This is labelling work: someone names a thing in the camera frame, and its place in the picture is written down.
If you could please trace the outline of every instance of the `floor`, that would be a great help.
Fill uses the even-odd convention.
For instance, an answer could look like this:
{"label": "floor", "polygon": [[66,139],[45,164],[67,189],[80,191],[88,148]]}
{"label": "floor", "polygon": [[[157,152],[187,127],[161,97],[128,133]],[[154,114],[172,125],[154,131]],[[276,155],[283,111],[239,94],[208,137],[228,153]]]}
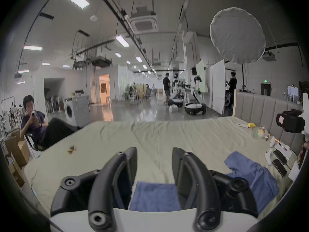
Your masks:
{"label": "floor", "polygon": [[[92,121],[178,121],[213,118],[220,116],[214,110],[208,110],[204,115],[192,116],[185,112],[184,107],[178,112],[170,113],[166,105],[163,104],[163,97],[152,98],[151,101],[139,102],[138,105],[131,106],[129,103],[112,101],[111,106],[102,104],[90,105]],[[66,121],[64,111],[48,114],[48,120],[60,118]]]}

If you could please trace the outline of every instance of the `beige bed sheet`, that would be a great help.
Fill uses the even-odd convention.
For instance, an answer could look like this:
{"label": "beige bed sheet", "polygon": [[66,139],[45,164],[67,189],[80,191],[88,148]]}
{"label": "beige bed sheet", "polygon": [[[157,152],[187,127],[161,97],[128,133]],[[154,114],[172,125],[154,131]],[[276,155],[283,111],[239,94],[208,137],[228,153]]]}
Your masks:
{"label": "beige bed sheet", "polygon": [[[135,181],[174,183],[172,149],[180,147],[196,154],[209,170],[230,173],[224,160],[238,151],[265,166],[278,181],[279,194],[259,215],[263,218],[278,203],[291,184],[288,174],[282,178],[274,166],[268,166],[264,154],[269,141],[253,138],[251,129],[236,126],[244,123],[236,117],[211,118],[194,121],[155,122],[95,122],[61,140],[30,161],[25,175],[37,193],[37,198],[49,213],[60,181],[69,175],[102,168],[118,151],[137,147]],[[76,151],[68,153],[71,145]],[[296,155],[289,161],[292,167]]]}

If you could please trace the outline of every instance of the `gray headboard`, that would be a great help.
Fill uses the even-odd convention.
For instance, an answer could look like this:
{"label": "gray headboard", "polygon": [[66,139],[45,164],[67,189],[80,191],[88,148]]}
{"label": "gray headboard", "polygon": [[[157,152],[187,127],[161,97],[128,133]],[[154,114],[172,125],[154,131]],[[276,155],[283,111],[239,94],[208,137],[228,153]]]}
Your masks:
{"label": "gray headboard", "polygon": [[286,132],[276,123],[278,113],[291,109],[303,110],[302,106],[293,102],[236,91],[233,117],[255,123],[257,126],[265,126],[269,134],[290,146],[291,150],[298,155],[302,149],[304,135]]}

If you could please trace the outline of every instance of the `doorway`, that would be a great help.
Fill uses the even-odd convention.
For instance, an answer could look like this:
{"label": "doorway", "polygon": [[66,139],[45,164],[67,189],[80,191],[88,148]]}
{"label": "doorway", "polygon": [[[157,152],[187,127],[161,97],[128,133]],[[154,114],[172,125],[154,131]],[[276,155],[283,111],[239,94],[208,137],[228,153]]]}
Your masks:
{"label": "doorway", "polygon": [[265,84],[265,83],[261,83],[261,95],[267,95],[270,96],[270,83],[269,84]]}
{"label": "doorway", "polygon": [[109,75],[100,76],[100,98],[101,103],[106,104],[106,97],[111,95],[109,87]]}

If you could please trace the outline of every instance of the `black pants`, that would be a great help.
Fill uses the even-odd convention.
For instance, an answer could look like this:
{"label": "black pants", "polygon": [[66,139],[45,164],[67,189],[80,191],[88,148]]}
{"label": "black pants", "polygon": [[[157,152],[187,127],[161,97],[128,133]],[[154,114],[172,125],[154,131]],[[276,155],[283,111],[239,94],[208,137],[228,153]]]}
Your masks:
{"label": "black pants", "polygon": [[67,136],[80,129],[78,126],[71,126],[59,118],[53,118],[46,128],[45,134],[39,141],[39,144],[44,148],[49,148]]}

